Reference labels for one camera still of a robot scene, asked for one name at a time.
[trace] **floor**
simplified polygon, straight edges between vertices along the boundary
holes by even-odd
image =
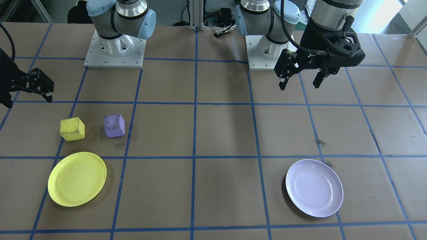
[[[303,71],[280,91],[273,72],[247,70],[235,32],[159,26],[143,70],[100,69],[83,67],[92,25],[4,25],[19,67],[41,68],[55,92],[0,108],[0,240],[426,239],[427,57],[415,40],[360,34],[360,66],[319,89]],[[3,36],[0,47],[10,53]],[[103,116],[116,113],[126,136],[108,138]],[[69,117],[84,140],[59,135]],[[104,159],[107,181],[90,202],[59,206],[50,171],[81,151]],[[330,217],[303,214],[282,188],[305,158],[341,179]]]
[[[67,23],[67,14],[77,0],[62,0],[60,3],[56,0],[43,0],[47,12],[50,14],[54,23]],[[181,16],[188,21],[187,12],[181,15],[185,9],[186,2],[169,1],[169,0],[147,0],[150,8],[157,13],[157,26],[171,26],[181,21]],[[206,3],[207,11],[216,11],[221,7],[231,8],[232,14],[235,15],[235,6],[233,0],[208,0]],[[402,8],[401,0],[364,0],[357,12],[353,29],[360,33],[381,33],[381,34],[398,34],[402,29],[396,28],[390,24],[392,18]],[[42,18],[37,12],[34,12],[29,22],[42,23]]]

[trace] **dark stain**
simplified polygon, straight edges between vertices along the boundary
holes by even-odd
[[[125,144],[123,144],[123,143],[117,143],[114,147],[116,147],[118,149],[123,149],[123,148],[125,148]]]
[[[322,140],[319,140],[319,144],[320,144],[320,146],[326,146],[326,143]]]
[[[325,164],[326,164],[328,167],[333,168],[333,165],[332,165],[332,163],[331,163],[330,161],[326,161],[326,162],[325,162]]]

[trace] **silver metal ring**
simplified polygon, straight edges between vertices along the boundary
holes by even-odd
[[[146,0],[138,0],[132,4],[122,4],[118,2],[116,4],[116,11],[122,16],[131,18],[143,14],[147,7],[148,4]]]

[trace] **black electronic device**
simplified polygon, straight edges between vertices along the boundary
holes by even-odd
[[[230,8],[221,8],[216,17],[217,26],[227,27],[232,24],[231,19],[231,9]]]
[[[284,0],[281,0],[281,13]],[[296,52],[284,49],[275,65],[279,87],[284,90],[289,78],[304,69],[319,69],[313,85],[319,88],[323,79],[338,73],[341,67],[355,67],[365,58],[357,34],[351,29],[353,15],[362,0],[317,0],[300,45],[291,40],[284,19],[282,27],[297,47]]]
[[[53,81],[40,69],[29,73],[19,70],[12,59],[0,48],[0,103],[12,108],[10,92],[25,91],[41,95],[47,102],[52,102]]]

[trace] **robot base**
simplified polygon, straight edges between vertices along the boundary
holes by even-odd
[[[142,67],[146,40],[130,36],[133,46],[129,50],[132,52],[124,56],[111,57],[101,50],[99,38],[95,30],[84,64],[86,67]]]
[[[261,38],[262,35],[245,36],[249,70],[274,71],[274,66],[276,65],[277,60],[267,60],[257,50],[257,44]],[[292,52],[296,51],[296,48],[290,42],[284,44],[284,48],[287,48]]]

